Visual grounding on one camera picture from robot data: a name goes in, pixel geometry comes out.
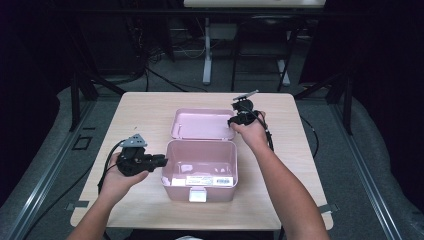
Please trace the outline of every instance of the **box lid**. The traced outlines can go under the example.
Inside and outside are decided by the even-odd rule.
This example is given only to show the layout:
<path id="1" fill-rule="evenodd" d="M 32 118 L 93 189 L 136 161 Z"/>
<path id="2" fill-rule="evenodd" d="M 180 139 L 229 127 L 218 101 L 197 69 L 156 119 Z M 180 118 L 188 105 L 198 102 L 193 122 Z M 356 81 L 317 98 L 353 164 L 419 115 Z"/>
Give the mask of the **box lid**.
<path id="1" fill-rule="evenodd" d="M 234 116 L 229 109 L 180 108 L 175 113 L 171 136 L 175 139 L 231 140 L 235 136 L 228 127 Z"/>

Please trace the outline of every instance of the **pink plastic box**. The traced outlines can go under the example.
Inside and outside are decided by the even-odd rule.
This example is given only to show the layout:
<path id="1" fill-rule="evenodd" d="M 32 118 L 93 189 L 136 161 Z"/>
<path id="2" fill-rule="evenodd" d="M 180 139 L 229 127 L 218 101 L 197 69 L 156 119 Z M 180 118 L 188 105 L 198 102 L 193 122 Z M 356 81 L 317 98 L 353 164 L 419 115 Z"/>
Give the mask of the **pink plastic box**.
<path id="1" fill-rule="evenodd" d="M 238 182 L 231 110 L 178 109 L 167 146 L 162 183 L 170 199 L 190 202 L 233 200 Z"/>

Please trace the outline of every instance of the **table top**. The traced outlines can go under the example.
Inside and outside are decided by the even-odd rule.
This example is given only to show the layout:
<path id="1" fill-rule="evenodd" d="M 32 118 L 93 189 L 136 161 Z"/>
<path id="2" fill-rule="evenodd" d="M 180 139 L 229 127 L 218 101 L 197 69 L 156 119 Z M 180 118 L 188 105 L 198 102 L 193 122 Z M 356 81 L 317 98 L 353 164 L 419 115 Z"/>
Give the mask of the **table top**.
<path id="1" fill-rule="evenodd" d="M 230 109 L 238 93 L 136 93 L 123 95 L 112 119 L 94 166 L 80 196 L 97 198 L 97 183 L 104 162 L 120 140 L 141 134 L 148 143 L 146 153 L 165 154 L 171 125 L 179 108 Z M 256 110 L 265 111 L 273 134 L 275 153 L 300 179 L 318 206 L 327 204 L 314 160 L 292 95 L 257 93 L 249 99 Z M 230 202 L 180 202 L 169 199 L 161 182 L 162 169 L 133 186 L 114 207 L 108 227 L 190 230 L 279 230 L 275 213 L 253 153 L 240 135 L 237 146 L 238 177 L 234 199 Z M 76 226 L 88 208 L 75 208 L 71 224 Z M 330 213 L 322 214 L 327 229 L 333 226 Z"/>
<path id="2" fill-rule="evenodd" d="M 193 8 L 323 8 L 325 0 L 184 0 Z"/>

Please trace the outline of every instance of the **black sensor device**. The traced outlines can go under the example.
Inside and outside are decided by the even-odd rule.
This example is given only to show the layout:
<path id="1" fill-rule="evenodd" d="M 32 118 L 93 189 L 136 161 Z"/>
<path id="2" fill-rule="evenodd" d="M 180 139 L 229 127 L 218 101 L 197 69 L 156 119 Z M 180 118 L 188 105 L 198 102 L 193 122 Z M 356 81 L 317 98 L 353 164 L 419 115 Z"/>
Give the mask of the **black sensor device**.
<path id="1" fill-rule="evenodd" d="M 249 125 L 257 119 L 259 112 L 256 110 L 253 110 L 252 101 L 247 99 L 248 97 L 250 97 L 251 95 L 257 92 L 258 90 L 233 98 L 233 101 L 237 100 L 237 102 L 231 105 L 233 106 L 233 109 L 237 111 L 237 115 L 228 120 L 228 126 L 230 126 L 232 122 L 238 125 L 240 124 Z"/>
<path id="2" fill-rule="evenodd" d="M 136 134 L 121 143 L 122 151 L 117 160 L 119 171 L 125 176 L 134 176 L 142 171 L 153 172 L 157 167 L 165 167 L 168 159 L 163 154 L 144 154 L 146 141 Z"/>

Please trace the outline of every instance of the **box label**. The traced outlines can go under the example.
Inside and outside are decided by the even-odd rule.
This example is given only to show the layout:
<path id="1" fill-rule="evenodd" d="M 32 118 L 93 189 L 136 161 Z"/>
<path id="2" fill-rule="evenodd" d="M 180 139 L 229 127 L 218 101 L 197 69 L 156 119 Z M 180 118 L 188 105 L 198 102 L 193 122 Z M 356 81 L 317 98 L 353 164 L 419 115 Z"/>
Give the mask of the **box label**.
<path id="1" fill-rule="evenodd" d="M 185 186 L 185 179 L 173 178 L 171 185 L 172 186 Z"/>
<path id="2" fill-rule="evenodd" d="M 233 177 L 187 176 L 187 186 L 226 186 L 234 185 Z"/>

